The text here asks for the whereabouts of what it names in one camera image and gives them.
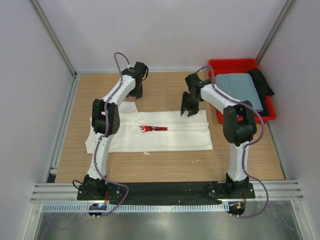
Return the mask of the white t shirt red print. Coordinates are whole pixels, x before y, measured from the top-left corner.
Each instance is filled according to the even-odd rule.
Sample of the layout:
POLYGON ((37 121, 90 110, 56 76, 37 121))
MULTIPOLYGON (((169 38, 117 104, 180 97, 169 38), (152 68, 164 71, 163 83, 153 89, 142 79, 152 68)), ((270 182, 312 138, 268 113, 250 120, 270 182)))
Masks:
POLYGON ((212 150, 207 113, 193 116, 180 111, 138 111, 134 102, 119 106, 120 127, 110 144, 111 153, 212 150))

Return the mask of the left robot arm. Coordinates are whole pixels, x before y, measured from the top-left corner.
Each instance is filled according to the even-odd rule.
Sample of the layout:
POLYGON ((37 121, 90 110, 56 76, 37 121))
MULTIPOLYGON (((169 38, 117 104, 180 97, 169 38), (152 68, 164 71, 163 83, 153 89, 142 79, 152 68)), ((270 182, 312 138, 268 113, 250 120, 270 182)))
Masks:
POLYGON ((94 150, 89 170, 78 187, 78 200, 102 200, 106 196, 108 154, 121 125, 119 107, 126 97, 140 99, 143 96, 143 80, 148 73, 147 65, 137 61, 133 67, 120 71, 118 82, 105 97, 93 101, 91 126, 94 150))

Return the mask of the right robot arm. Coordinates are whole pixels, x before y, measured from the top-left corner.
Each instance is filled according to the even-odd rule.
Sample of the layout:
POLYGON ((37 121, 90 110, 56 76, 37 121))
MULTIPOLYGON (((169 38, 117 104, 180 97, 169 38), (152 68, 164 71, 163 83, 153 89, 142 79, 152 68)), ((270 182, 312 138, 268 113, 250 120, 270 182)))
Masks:
POLYGON ((257 133, 255 114, 249 101, 239 101, 220 90, 211 80, 202 81, 197 73, 185 78, 188 91, 182 94, 180 114, 191 117, 199 112, 200 102, 223 111, 222 131, 229 143, 230 161, 224 190, 231 198, 245 196, 249 187, 248 150, 257 133))

